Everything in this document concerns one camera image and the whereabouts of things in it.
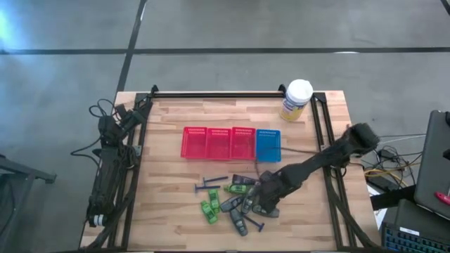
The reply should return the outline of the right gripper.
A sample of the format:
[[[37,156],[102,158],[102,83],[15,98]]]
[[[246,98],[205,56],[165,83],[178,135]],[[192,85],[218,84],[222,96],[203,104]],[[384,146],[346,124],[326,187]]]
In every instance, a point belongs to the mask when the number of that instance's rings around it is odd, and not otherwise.
[[[291,194],[294,187],[285,179],[282,172],[265,171],[259,177],[259,207],[267,211],[269,206],[273,211],[281,198]]]

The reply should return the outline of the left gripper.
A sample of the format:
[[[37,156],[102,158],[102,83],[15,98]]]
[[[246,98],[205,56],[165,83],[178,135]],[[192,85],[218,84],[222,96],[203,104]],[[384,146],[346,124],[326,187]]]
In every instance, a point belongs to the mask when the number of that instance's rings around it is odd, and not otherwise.
[[[152,107],[152,102],[146,101],[136,104],[135,110],[119,110],[121,132],[127,133],[141,122],[147,122]]]

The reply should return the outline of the dark grey toiletry bottle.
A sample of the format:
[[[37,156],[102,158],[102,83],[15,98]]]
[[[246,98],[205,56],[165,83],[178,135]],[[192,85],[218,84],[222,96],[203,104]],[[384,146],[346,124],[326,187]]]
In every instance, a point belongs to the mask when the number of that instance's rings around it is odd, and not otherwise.
[[[277,208],[274,208],[272,211],[269,212],[264,208],[262,208],[260,205],[253,206],[252,211],[260,216],[265,216],[269,218],[278,218],[280,214],[280,210]]]
[[[242,214],[247,214],[251,210],[253,202],[256,198],[256,195],[258,194],[258,191],[259,191],[259,186],[254,185],[246,193],[246,195],[243,199],[243,202],[242,202],[242,206],[241,206]]]
[[[226,201],[220,204],[220,209],[222,212],[230,212],[239,205],[242,204],[244,197],[242,195],[230,197]]]
[[[234,174],[232,177],[232,184],[236,184],[236,185],[253,186],[257,183],[259,183],[259,181],[257,179],[252,179],[247,176],[241,176],[238,174]]]

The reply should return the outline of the blue disposable razor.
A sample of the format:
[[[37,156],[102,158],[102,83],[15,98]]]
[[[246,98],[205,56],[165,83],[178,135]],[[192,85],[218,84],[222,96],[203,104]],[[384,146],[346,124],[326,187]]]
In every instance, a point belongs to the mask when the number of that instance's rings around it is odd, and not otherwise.
[[[264,229],[265,223],[258,223],[257,221],[251,219],[250,217],[244,215],[243,216],[247,221],[249,221],[250,223],[252,223],[253,225],[255,225],[257,227],[257,230],[259,233],[262,232],[262,230]]]
[[[223,181],[228,178],[229,178],[228,176],[220,176],[220,177],[211,178],[211,179],[206,179],[205,177],[203,177],[203,185],[206,186],[208,183],[215,182],[215,181]]]
[[[219,189],[221,186],[198,186],[194,185],[194,192],[197,193],[199,190],[211,190],[211,189]]]

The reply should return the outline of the grey handheld vacuum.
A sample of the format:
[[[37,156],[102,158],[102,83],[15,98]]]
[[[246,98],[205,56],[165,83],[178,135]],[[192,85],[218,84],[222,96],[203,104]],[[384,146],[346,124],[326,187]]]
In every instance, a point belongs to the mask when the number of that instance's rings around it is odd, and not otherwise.
[[[237,209],[232,209],[229,214],[231,221],[240,236],[246,236],[248,234],[248,229],[245,224],[243,215]]]

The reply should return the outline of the green travel bottle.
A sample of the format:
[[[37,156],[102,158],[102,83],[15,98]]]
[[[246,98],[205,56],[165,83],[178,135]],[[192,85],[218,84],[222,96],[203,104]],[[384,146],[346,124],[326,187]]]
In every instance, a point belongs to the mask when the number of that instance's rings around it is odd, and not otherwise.
[[[212,210],[218,214],[220,212],[220,201],[219,201],[219,194],[217,189],[210,189],[208,190],[208,195],[210,198],[210,205]]]
[[[209,224],[214,224],[218,221],[218,217],[214,210],[212,209],[211,205],[207,201],[202,201],[200,203],[201,210],[203,214],[205,215],[205,218],[207,219],[207,222]]]
[[[246,194],[249,191],[250,187],[247,185],[240,184],[229,184],[224,186],[224,190],[228,193],[232,194]]]

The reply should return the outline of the red plastic basket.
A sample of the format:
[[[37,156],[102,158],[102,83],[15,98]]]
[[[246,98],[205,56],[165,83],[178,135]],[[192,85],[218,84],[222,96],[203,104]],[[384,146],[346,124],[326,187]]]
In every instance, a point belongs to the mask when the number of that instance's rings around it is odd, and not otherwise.
[[[181,143],[181,157],[186,159],[206,158],[206,137],[206,127],[184,127]]]
[[[256,129],[233,127],[231,129],[231,159],[253,160],[255,158]]]
[[[231,129],[208,128],[206,138],[206,158],[229,160],[231,158]]]

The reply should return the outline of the blue plastic basket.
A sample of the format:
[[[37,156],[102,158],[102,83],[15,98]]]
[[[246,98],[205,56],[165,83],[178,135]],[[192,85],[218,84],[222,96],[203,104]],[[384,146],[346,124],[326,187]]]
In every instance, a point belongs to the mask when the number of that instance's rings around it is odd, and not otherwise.
[[[279,130],[257,130],[256,158],[259,162],[281,161],[281,132]]]

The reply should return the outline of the white paper sheet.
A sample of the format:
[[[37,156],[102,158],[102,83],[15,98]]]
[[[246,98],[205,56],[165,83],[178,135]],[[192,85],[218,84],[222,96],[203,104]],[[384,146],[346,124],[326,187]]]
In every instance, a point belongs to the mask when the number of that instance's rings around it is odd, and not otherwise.
[[[372,188],[370,186],[367,186],[367,189],[368,189],[369,195],[371,197],[380,194],[375,188]],[[382,222],[383,222],[383,220],[385,218],[386,212],[387,212],[387,208],[378,209],[378,210],[374,210],[373,211],[373,213],[375,215],[375,221],[376,221],[378,229],[380,229],[380,227],[381,227],[381,224],[382,224]]]

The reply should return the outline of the white yellow wipes canister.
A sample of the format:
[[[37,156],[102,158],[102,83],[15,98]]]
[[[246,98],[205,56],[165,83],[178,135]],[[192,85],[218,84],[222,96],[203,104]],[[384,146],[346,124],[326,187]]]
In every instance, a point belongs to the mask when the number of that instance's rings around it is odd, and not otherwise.
[[[299,119],[313,93],[314,89],[309,81],[305,79],[291,81],[282,102],[280,116],[287,121]]]

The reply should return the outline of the black box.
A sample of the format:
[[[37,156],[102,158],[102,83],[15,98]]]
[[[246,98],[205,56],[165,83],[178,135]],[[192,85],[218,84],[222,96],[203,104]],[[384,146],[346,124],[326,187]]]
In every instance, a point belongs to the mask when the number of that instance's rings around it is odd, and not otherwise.
[[[401,200],[408,200],[415,203],[414,195],[416,191],[416,185],[401,188],[399,190],[393,190],[387,193],[371,196],[371,204],[373,211],[379,209],[396,207]]]

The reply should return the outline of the black metal stand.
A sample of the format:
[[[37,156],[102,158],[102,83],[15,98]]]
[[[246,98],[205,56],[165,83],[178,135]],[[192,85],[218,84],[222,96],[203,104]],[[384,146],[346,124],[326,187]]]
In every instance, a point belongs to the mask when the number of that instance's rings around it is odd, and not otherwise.
[[[32,185],[37,179],[45,183],[54,183],[56,175],[0,155],[0,253],[6,252],[8,243],[18,228],[18,220],[27,203]]]

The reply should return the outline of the black keyboard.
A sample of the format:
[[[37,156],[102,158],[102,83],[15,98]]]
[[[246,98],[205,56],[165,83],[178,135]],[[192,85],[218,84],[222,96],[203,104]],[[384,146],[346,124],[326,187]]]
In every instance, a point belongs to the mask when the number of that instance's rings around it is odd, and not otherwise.
[[[382,246],[406,253],[450,253],[450,239],[439,238],[392,223],[381,224]]]

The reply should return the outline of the grey laptop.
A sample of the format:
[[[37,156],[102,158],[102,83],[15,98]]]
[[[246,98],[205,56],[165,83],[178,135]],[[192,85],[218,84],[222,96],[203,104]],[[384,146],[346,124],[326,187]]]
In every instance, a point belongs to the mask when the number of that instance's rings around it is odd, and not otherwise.
[[[450,206],[435,192],[450,194],[450,112],[433,110],[420,161],[414,200],[419,206],[450,220]]]

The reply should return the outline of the black aluminium table frame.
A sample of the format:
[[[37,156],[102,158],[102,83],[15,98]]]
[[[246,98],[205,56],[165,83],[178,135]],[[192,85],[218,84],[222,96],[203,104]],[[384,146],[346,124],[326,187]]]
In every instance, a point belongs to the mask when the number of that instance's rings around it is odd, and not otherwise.
[[[209,224],[200,209],[205,191],[194,185],[205,178],[234,174],[256,177],[275,171],[276,163],[250,160],[187,160],[181,157],[184,127],[252,127],[281,132],[282,164],[301,162],[318,149],[314,113],[306,107],[301,117],[288,122],[278,113],[277,91],[158,92],[153,101],[143,144],[143,161],[131,218],[130,251],[295,251],[334,250],[335,234],[330,215],[325,177],[313,173],[303,186],[282,199],[276,219],[256,214],[265,223],[261,233],[247,221],[248,234],[240,236],[227,213]]]

